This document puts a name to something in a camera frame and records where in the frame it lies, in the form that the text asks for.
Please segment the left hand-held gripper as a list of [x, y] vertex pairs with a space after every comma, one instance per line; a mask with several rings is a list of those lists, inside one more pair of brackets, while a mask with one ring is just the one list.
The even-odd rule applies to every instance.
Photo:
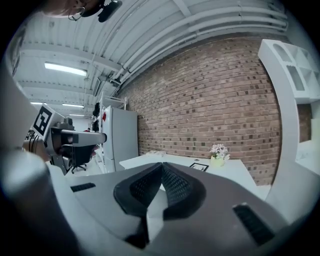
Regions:
[[35, 139], [42, 140], [50, 163], [61, 168], [63, 174], [67, 174], [72, 165], [70, 156], [62, 156], [61, 146], [64, 142], [72, 146], [92, 146], [107, 141], [105, 133], [74, 131], [73, 120], [57, 113], [47, 104], [37, 107], [38, 113], [31, 129]]

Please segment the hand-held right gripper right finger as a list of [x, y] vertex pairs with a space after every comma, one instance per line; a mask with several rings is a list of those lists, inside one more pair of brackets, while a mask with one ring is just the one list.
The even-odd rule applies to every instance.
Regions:
[[287, 228], [284, 218], [240, 184], [163, 163], [163, 225], [148, 244], [157, 256], [267, 256]]

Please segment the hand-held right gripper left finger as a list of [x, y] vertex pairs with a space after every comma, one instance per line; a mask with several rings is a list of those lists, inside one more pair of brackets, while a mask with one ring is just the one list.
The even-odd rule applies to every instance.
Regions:
[[161, 163], [66, 180], [89, 215], [121, 241], [144, 248], [163, 228]]

